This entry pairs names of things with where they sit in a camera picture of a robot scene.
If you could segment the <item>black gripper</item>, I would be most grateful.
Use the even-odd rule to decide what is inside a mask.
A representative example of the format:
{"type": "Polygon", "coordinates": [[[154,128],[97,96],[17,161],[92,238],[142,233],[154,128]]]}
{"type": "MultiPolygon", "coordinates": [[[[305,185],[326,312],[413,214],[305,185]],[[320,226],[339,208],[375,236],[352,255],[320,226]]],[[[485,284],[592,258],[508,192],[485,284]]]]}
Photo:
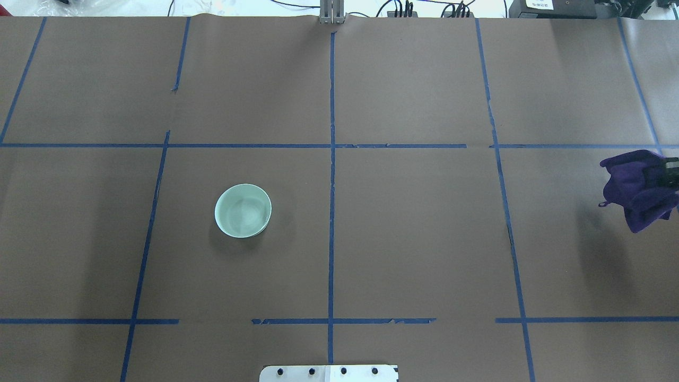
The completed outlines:
{"type": "Polygon", "coordinates": [[[661,167],[658,184],[664,188],[678,189],[678,157],[663,158],[661,167]]]}

